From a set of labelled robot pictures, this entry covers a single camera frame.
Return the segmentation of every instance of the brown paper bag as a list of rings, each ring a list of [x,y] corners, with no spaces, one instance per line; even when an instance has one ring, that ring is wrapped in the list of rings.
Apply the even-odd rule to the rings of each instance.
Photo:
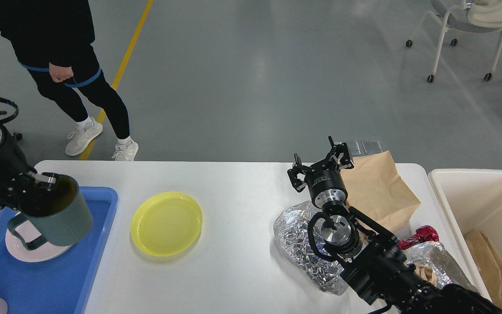
[[[391,232],[396,232],[420,206],[402,181],[389,151],[354,158],[354,169],[340,171],[350,205]]]
[[[481,231],[466,236],[466,244],[482,275],[493,304],[502,310],[502,258],[488,237]]]

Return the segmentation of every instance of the yellow plate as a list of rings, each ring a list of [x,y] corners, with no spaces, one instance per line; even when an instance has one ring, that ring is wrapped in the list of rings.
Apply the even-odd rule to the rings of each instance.
[[[142,252],[170,256],[188,248],[203,226],[199,204],[189,195],[168,191],[147,199],[133,216],[131,238]]]

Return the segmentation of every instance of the black pants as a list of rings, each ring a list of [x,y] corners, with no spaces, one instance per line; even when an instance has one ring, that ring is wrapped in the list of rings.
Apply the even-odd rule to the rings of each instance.
[[[13,44],[18,61],[32,76],[40,95],[56,102],[59,108],[76,122],[88,118],[77,88],[90,102],[104,109],[118,139],[129,137],[127,107],[117,92],[106,82],[92,46],[78,51],[72,65],[74,77],[55,83],[48,69],[49,61],[35,48]]]

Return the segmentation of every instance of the white chair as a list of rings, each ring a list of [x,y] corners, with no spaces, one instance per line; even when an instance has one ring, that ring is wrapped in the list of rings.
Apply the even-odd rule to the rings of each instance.
[[[422,16],[420,23],[416,26],[410,38],[406,41],[406,47],[411,47],[413,38],[420,31],[422,24],[428,16],[441,25],[433,71],[427,77],[427,82],[431,83],[435,79],[444,34],[449,29],[457,30],[460,34],[465,32],[479,34],[501,32],[497,47],[495,48],[492,66],[484,76],[484,80],[492,79],[502,47],[502,0],[475,0],[472,3],[467,3],[466,0],[431,0],[431,4],[437,13],[435,14],[433,11],[428,10]],[[454,38],[451,41],[451,46],[456,46],[456,44],[458,44],[458,38]]]

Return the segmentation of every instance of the red wrapper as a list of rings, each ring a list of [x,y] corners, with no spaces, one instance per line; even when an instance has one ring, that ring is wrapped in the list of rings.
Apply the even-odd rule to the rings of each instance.
[[[439,241],[439,235],[432,226],[422,226],[416,229],[416,233],[406,240],[398,243],[398,248],[406,250],[412,246],[426,241]]]

